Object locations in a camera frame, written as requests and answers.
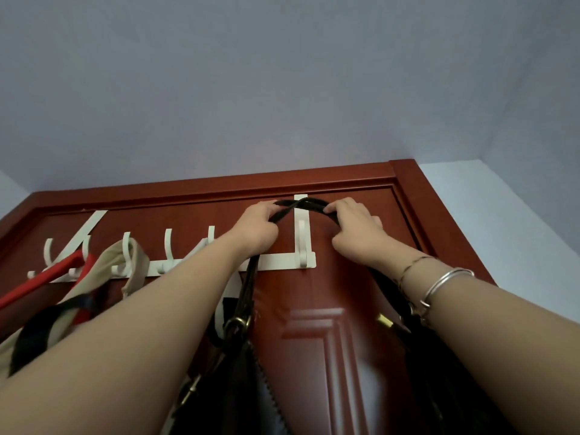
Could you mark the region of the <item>white over-door hook rack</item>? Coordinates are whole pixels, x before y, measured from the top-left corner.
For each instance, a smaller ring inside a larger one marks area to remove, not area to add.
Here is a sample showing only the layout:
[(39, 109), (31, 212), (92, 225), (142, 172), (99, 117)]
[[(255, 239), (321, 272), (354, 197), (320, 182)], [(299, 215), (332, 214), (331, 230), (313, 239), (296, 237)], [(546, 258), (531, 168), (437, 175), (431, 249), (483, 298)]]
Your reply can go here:
[[(53, 238), (48, 238), (43, 246), (43, 260), (45, 270), (49, 270), (66, 257), (80, 250), (81, 257), (85, 260), (89, 256), (89, 243), (92, 230), (105, 217), (107, 210), (95, 211), (87, 221), (72, 236), (63, 250), (56, 258), (51, 257), (51, 247)], [(270, 253), (263, 255), (258, 262), (259, 271), (273, 270), (302, 270), (316, 267), (316, 255), (313, 252), (310, 233), (309, 212), (304, 209), (294, 208), (294, 251), (288, 253)], [(134, 266), (129, 255), (130, 232), (125, 232), (122, 237), (122, 263), (112, 266), (112, 277), (114, 279), (125, 279), (132, 275)], [(152, 260), (149, 263), (147, 277), (159, 277), (176, 267), (181, 261), (191, 257), (202, 248), (215, 240), (215, 226), (208, 227), (206, 238), (202, 238), (199, 243), (184, 257), (176, 258), (172, 250), (172, 229), (165, 230), (163, 246), (165, 258), (163, 260)]]

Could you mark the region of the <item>person's left forearm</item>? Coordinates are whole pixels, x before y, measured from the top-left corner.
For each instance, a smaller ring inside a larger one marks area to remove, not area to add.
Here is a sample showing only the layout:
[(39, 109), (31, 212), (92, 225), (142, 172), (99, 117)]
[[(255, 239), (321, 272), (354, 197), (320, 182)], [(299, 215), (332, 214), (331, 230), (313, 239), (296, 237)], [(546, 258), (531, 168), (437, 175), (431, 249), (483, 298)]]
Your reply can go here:
[(0, 389), (0, 435), (158, 433), (227, 280), (271, 244), (230, 231), (55, 345)]

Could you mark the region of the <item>silver bangle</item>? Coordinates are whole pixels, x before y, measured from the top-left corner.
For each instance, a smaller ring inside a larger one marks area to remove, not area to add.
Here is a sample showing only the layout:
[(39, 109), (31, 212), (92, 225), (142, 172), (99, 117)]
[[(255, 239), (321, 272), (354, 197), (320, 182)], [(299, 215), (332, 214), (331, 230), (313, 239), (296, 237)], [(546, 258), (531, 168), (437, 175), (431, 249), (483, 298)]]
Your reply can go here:
[(426, 316), (430, 312), (433, 302), (432, 298), (436, 292), (444, 285), (446, 285), (450, 280), (458, 276), (475, 277), (475, 273), (469, 269), (456, 267), (439, 277), (439, 279), (437, 279), (436, 282), (431, 285), (431, 287), (425, 293), (424, 297), (420, 300), (421, 307), (418, 309), (417, 313), (421, 324), (424, 325), (426, 323)]

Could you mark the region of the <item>red-brown wooden door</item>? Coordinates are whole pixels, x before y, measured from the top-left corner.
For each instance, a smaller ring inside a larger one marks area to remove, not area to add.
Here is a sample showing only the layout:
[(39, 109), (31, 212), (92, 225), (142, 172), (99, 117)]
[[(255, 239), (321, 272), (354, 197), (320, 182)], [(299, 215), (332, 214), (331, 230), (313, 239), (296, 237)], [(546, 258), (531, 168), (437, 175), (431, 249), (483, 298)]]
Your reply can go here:
[[(236, 224), (241, 203), (227, 201), (195, 205), (186, 215), (194, 222), (216, 222), (222, 237)], [(275, 251), (294, 245), (294, 220), (281, 220)], [(366, 266), (345, 259), (332, 246), (339, 227), (314, 214), (312, 249), (316, 267), (302, 270), (259, 271), (255, 280), (255, 318), (249, 340), (267, 375), (276, 401), (293, 435), (427, 435), (430, 427), (404, 373), (404, 351), (376, 316), (398, 315), (383, 297)], [(126, 279), (147, 286), (149, 258), (134, 262)], [(249, 259), (227, 280), (208, 325), (189, 362), (169, 413), (156, 434), (170, 435), (182, 389), (206, 372), (216, 354), (212, 337), (223, 338), (223, 325), (236, 308)], [(126, 282), (120, 295), (127, 300), (138, 291)], [(18, 314), (39, 312), (17, 305)]]

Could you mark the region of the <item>person's right hand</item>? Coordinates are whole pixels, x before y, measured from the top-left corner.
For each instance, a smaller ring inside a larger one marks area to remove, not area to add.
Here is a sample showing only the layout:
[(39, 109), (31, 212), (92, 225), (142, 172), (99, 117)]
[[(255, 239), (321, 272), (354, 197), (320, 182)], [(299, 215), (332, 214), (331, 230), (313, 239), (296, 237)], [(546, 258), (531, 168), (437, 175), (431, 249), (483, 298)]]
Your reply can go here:
[(338, 199), (324, 208), (325, 214), (335, 214), (340, 226), (338, 234), (349, 237), (353, 262), (376, 270), (387, 268), (393, 240), (383, 229), (381, 219), (351, 197)]

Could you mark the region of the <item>black leather handbag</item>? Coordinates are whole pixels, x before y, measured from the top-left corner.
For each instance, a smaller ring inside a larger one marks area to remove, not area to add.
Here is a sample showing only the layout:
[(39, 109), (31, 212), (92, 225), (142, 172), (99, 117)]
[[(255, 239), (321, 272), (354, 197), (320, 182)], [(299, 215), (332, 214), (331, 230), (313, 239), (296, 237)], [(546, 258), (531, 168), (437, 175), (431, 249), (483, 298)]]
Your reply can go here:
[[(170, 435), (189, 435), (196, 422), (206, 435), (293, 435), (248, 337), (260, 259), (248, 261), (223, 338), (211, 338), (217, 350), (206, 372), (183, 387)], [(369, 271), (400, 317), (400, 323), (386, 321), (386, 328), (403, 348), (404, 373), (432, 435), (518, 435), (454, 353), (424, 326), (397, 283)]]

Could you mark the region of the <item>person's left hand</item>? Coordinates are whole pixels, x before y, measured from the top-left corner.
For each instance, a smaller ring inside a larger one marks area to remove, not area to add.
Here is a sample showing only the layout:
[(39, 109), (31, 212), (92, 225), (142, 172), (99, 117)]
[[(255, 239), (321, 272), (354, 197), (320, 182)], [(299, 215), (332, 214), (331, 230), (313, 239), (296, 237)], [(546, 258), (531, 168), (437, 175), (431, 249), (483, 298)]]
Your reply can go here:
[(226, 234), (229, 246), (240, 262), (267, 251), (266, 221), (281, 207), (275, 200), (261, 201), (247, 207), (236, 224)]

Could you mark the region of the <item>person's right forearm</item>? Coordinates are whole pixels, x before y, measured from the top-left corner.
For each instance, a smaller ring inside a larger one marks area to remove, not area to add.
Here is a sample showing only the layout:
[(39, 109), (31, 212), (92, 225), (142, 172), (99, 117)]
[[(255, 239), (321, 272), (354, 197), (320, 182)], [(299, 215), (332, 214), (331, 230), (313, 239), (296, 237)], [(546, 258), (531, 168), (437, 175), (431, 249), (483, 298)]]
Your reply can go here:
[[(393, 240), (382, 273), (417, 310), (452, 268)], [(580, 435), (580, 324), (485, 281), (458, 276), (432, 298), (426, 325), (522, 433)]]

